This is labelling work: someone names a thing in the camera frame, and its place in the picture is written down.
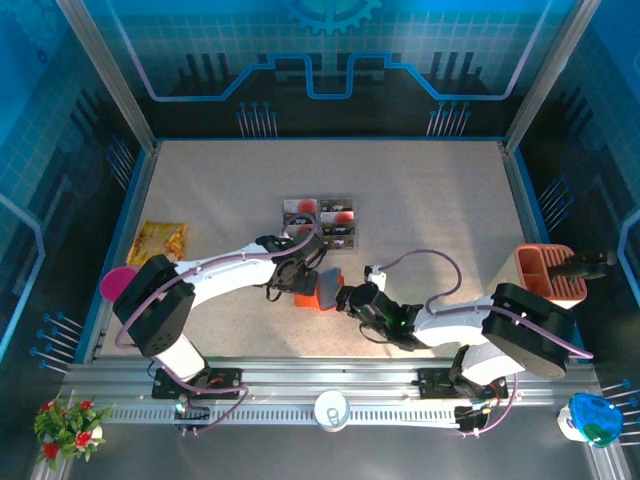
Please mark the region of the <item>orange card holder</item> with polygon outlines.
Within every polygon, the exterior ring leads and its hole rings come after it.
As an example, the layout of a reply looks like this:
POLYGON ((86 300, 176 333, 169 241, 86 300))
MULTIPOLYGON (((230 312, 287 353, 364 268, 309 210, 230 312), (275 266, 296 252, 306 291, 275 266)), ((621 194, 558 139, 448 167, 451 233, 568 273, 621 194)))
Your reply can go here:
POLYGON ((337 307, 336 296, 344 286, 344 277, 339 267, 320 273, 317 277, 315 292, 312 296, 296 294, 294 305, 297 308, 313 309, 320 312, 337 307))

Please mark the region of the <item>group of red-black packets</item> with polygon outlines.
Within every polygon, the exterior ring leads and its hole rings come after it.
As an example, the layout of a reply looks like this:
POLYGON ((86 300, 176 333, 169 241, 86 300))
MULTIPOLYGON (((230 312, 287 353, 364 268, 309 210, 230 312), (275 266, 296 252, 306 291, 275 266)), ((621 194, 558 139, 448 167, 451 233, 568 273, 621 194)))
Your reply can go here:
MULTIPOLYGON (((315 222, 314 224, 317 226, 317 233, 321 236, 322 240, 323 240, 323 238, 324 238, 325 236, 323 235, 323 230, 322 230, 322 225, 323 225, 323 223, 321 222, 321 219, 320 219, 320 214, 322 213, 322 212, 320 211, 320 201, 321 201, 322 199, 327 199, 327 198, 350 198, 350 197, 309 198, 309 199, 316 199, 316 200, 317 200, 317 212, 316 212, 316 214, 315 214, 315 216, 316 216, 316 222, 315 222)), ((356 242, 356 238, 357 238, 357 222, 356 222, 356 215, 355 215, 355 221, 354 221, 353 223, 356 225, 356 232, 355 232, 355 234, 353 235, 353 236, 355 237, 355 242, 356 242)), ((286 228, 286 227, 287 227, 287 226, 284 226, 284 225, 283 225, 283 233, 284 233, 286 236, 288 236, 288 235, 285 233, 285 228, 286 228)))

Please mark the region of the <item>yellow snack bag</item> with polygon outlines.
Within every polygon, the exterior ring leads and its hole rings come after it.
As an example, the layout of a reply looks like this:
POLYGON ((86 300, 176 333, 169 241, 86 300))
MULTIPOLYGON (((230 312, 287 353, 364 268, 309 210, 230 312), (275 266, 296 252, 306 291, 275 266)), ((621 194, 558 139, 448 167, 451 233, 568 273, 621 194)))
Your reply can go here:
POLYGON ((186 223, 144 221, 126 258, 132 266, 142 266, 151 257, 164 255, 169 261, 185 258, 186 223))

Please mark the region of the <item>blue table edge strip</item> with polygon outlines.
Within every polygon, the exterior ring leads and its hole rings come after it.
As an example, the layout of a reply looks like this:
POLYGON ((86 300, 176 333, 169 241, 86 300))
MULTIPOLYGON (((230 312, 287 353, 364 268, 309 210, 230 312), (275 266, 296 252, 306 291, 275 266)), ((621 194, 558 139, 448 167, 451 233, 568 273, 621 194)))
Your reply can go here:
POLYGON ((551 244, 522 155, 516 151, 508 160, 510 164, 506 169, 510 175, 514 199, 517 202, 525 236, 524 244, 551 244))
POLYGON ((109 303, 103 299, 100 284, 107 273, 125 263, 129 248, 137 232, 138 221, 144 206, 149 185, 155 170, 161 145, 152 154, 141 152, 107 250, 98 283, 88 310, 73 362, 86 363, 93 358, 94 346, 100 336, 102 325, 110 318, 109 303))
POLYGON ((429 137, 429 136, 324 136, 324 137, 256 137, 256 138, 215 138, 215 137, 195 137, 195 138, 182 138, 182 137, 157 137, 157 143, 168 141, 212 141, 212 142, 241 142, 241 141, 435 141, 435 142, 498 142, 504 143, 505 137, 500 136, 480 136, 480 137, 465 137, 465 136, 445 136, 445 137, 429 137))

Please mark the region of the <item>orange and white utensil rack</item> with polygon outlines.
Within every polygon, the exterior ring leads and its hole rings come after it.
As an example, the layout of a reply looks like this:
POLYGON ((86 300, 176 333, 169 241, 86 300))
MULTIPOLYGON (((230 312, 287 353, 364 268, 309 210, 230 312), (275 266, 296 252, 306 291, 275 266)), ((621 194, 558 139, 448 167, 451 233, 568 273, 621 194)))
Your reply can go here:
POLYGON ((574 251, 560 244, 523 244, 518 246, 486 287, 493 293, 498 284, 511 283, 560 307, 571 309, 587 298, 584 279, 565 276, 551 278, 548 269, 563 265, 574 251))

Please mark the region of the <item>magenta round disc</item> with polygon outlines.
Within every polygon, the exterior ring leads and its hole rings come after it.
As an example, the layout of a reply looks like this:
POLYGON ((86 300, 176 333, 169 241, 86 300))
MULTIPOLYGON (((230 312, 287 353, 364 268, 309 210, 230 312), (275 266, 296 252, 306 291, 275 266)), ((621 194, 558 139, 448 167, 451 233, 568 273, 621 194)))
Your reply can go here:
POLYGON ((114 268, 100 282, 99 291, 101 296, 111 303, 115 302, 136 274, 137 270, 130 266, 114 268))

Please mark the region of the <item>potted plant with red flowers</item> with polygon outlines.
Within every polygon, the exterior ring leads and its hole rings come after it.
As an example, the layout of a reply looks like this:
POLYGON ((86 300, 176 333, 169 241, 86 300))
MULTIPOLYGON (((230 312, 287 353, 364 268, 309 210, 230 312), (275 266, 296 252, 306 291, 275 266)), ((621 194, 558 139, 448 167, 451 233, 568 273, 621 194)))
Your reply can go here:
POLYGON ((98 407, 93 400, 64 401, 58 396, 40 407, 33 429, 40 446, 38 461, 55 471, 61 460, 88 462, 105 442, 102 424, 111 417, 114 406, 98 407))

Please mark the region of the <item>aluminium mounting rail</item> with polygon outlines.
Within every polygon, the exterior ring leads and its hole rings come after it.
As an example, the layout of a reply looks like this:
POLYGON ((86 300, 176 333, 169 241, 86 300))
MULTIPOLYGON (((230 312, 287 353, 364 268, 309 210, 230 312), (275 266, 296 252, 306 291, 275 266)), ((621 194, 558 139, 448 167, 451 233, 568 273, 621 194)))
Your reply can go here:
MULTIPOLYGON (((326 390, 338 390, 360 404, 415 401, 413 384, 420 368, 448 369, 450 358, 277 358, 211 357, 217 368, 239 368, 253 404, 307 404, 326 390)), ((142 403, 150 400, 153 380, 149 362, 133 356, 106 356, 90 364, 73 364, 60 387, 62 395, 94 398, 108 403, 142 403)), ((594 368, 574 363, 562 379, 546 379, 528 372, 518 375, 518 403, 552 405, 578 392, 599 394, 594 368)))

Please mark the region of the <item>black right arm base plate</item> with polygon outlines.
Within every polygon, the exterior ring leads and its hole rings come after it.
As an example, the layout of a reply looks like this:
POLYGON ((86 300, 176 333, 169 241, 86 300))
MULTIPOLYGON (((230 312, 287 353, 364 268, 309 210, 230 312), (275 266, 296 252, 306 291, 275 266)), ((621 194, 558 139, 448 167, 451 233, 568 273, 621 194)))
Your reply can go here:
POLYGON ((478 385, 459 373, 446 368, 422 368, 417 370, 413 382, 421 399, 507 399, 505 379, 499 378, 487 385, 478 385))

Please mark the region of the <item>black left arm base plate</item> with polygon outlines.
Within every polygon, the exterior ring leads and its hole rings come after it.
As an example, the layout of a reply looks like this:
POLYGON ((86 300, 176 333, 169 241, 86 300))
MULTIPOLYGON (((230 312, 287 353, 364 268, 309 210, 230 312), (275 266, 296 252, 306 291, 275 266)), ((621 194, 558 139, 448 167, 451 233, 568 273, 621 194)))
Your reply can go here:
MULTIPOLYGON (((243 371, 239 368, 208 367, 189 380, 188 384, 215 390, 236 388, 242 382, 242 374, 243 371)), ((151 391, 152 398, 178 400, 181 395, 185 395, 191 400, 237 400, 240 393, 237 391, 219 394, 196 393, 179 386, 163 369, 158 369, 155 373, 151 391)))

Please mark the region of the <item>black handled tool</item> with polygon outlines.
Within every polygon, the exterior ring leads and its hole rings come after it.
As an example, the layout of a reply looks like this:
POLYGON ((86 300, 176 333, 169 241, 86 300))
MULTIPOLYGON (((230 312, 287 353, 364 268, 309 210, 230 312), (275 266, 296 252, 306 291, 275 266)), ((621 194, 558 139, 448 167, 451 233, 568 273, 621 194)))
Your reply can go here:
POLYGON ((618 257, 613 250, 586 250, 567 257, 561 264, 547 268, 551 280, 595 280, 608 275, 618 257))

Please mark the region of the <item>aluminium frame post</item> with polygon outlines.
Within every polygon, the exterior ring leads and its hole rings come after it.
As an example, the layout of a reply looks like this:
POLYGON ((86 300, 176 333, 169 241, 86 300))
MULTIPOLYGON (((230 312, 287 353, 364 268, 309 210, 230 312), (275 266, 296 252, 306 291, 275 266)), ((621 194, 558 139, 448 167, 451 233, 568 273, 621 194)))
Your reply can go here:
POLYGON ((155 154, 156 138, 84 2, 55 1, 141 148, 155 154))
POLYGON ((505 136, 504 153, 514 154, 552 87, 565 69, 602 0, 575 0, 505 136))

